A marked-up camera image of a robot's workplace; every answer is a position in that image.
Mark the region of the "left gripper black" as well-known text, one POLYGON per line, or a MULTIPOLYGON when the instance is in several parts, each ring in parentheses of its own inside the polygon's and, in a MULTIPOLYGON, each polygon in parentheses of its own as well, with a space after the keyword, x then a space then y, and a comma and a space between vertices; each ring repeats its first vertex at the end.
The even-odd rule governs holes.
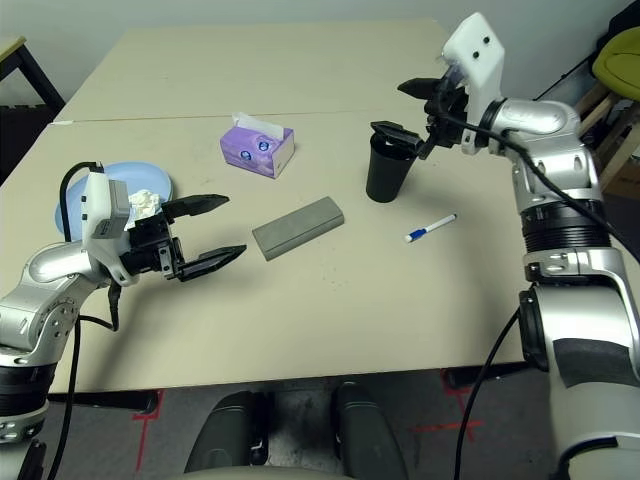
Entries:
POLYGON ((163 203, 163 214, 137 220, 127 231, 130 249, 120 256, 124 268, 131 275, 154 271, 167 279, 177 275, 180 281, 190 281, 233 262, 246 251, 246 245, 221 247, 179 264, 183 261, 181 244, 171 232, 176 218, 201 215, 228 201, 224 195, 198 194, 163 203))

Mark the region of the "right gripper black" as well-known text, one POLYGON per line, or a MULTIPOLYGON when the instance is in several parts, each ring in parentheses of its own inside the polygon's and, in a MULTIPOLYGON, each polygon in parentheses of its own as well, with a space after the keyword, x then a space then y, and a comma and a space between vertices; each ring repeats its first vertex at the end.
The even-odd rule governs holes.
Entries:
POLYGON ((374 142, 387 149, 394 149, 406 157, 426 159, 435 147, 452 148, 461 143, 464 129, 451 118, 467 121, 468 95, 462 86, 454 87, 444 79, 413 78, 402 82, 397 90, 416 99, 427 99, 424 112, 427 116, 427 140, 391 121, 374 121, 374 142))

